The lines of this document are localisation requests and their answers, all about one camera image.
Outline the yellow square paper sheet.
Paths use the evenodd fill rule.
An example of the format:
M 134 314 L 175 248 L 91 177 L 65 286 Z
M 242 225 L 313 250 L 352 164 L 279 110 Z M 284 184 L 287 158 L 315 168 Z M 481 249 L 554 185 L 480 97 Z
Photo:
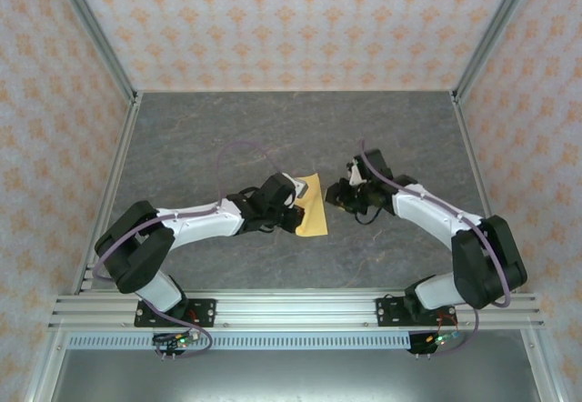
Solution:
M 296 228 L 296 235 L 301 237 L 326 236 L 328 234 L 324 197 L 318 173 L 303 176 L 306 191 L 296 200 L 296 206 L 301 207 L 304 216 Z

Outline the grey sheet metal panel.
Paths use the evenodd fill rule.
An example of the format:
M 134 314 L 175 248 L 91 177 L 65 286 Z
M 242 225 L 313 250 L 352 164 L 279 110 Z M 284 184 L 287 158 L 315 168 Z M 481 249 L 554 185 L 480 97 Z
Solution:
M 70 351 L 51 402 L 541 402 L 527 359 L 461 351 Z

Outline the wide aluminium base rail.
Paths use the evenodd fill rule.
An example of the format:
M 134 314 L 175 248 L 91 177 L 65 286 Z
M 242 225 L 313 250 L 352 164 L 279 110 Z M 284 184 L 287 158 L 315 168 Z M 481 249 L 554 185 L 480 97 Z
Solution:
M 193 298 L 212 298 L 219 331 L 371 331 L 377 328 L 376 300 L 400 296 L 377 288 L 222 289 L 189 291 Z M 134 325 L 138 298 L 112 290 L 87 290 L 59 296 L 48 326 L 61 330 L 122 330 Z M 460 329 L 479 322 L 484 330 L 542 329 L 549 318 L 535 294 L 516 293 L 506 308 L 485 307 L 475 316 L 467 305 L 456 308 Z

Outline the aluminium table side rail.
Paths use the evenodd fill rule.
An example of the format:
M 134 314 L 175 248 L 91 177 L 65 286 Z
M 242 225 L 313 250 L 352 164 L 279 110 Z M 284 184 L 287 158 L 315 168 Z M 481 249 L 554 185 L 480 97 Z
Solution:
M 512 233 L 515 233 L 515 228 L 513 228 L 514 225 L 510 222 L 510 219 L 507 216 L 504 216 L 498 210 L 496 210 L 496 207 L 493 203 L 487 185 L 488 182 L 486 177 L 486 168 L 483 161 L 479 158 L 477 144 L 475 143 L 475 139 L 473 137 L 474 134 L 469 128 L 468 117 L 466 116 L 464 108 L 461 104 L 461 100 L 457 96 L 457 92 L 455 90 L 450 90 L 448 92 L 448 95 L 454 109 L 454 114 L 456 116 L 457 124 L 463 139 L 465 149 L 467 151 L 467 157 L 472 170 L 472 175 L 477 186 L 479 200 L 484 210 L 484 213 L 487 216 L 491 215 L 502 216 L 512 227 Z
M 79 267 L 75 273 L 75 280 L 70 290 L 73 295 L 78 295 L 82 291 L 82 285 L 85 282 L 85 272 L 94 264 L 94 244 L 107 229 L 143 95 L 143 91 L 137 91 L 130 100 L 126 110 L 125 120 L 119 137 L 117 138 L 114 155 L 105 180 L 105 186 L 99 199 L 99 205 L 95 211 L 95 221 L 86 240 L 85 250 L 81 256 Z

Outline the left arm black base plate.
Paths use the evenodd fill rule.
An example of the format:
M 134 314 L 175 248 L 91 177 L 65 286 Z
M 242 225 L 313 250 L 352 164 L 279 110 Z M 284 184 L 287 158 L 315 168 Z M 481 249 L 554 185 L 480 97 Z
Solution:
M 135 312 L 134 326 L 188 327 L 196 325 L 204 328 L 213 327 L 216 318 L 216 305 L 217 301 L 213 298 L 186 298 L 169 310 L 163 311 L 163 314 L 171 317 L 168 320 L 153 311 L 143 301 L 139 301 Z

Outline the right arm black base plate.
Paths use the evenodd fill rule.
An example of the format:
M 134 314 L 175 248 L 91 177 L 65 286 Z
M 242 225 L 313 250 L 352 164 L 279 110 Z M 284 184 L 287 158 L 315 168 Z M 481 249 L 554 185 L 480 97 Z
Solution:
M 452 306 L 425 309 L 405 296 L 384 296 L 375 300 L 376 320 L 380 327 L 455 327 Z

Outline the aluminium frame post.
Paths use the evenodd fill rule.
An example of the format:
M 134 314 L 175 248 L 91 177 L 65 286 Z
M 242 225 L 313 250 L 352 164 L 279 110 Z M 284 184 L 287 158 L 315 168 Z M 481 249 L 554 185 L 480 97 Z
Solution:
M 470 87 L 475 83 L 520 2 L 521 0 L 501 0 L 457 86 L 451 91 L 454 105 L 459 105 L 462 102 Z
M 80 20 L 87 35 L 93 42 L 97 53 L 101 56 L 109 74 L 123 97 L 129 104 L 133 104 L 137 97 L 137 90 L 132 85 L 128 74 L 123 68 L 114 48 L 100 25 L 94 10 L 87 0 L 68 0 L 75 14 Z

